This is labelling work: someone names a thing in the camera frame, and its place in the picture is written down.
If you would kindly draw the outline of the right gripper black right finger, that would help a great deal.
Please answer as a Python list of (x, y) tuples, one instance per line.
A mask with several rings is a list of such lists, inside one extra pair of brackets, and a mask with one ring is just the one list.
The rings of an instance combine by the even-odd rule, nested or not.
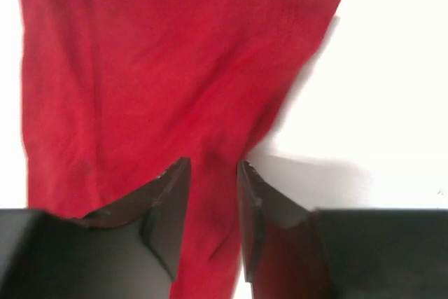
[(245, 278), (254, 298), (446, 298), (447, 211), (308, 211), (237, 168)]

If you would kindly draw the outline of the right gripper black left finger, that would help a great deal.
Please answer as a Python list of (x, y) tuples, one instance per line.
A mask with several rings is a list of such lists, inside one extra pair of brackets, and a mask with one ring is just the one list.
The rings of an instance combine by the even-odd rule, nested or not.
[(177, 276), (191, 164), (83, 218), (1, 211), (2, 298), (168, 298)]

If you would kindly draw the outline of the red t shirt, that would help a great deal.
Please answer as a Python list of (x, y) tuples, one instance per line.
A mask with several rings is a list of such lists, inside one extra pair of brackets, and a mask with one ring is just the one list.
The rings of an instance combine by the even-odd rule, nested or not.
[(21, 0), (27, 201), (79, 217), (181, 156), (173, 298), (230, 298), (237, 163), (269, 132), (340, 0)]

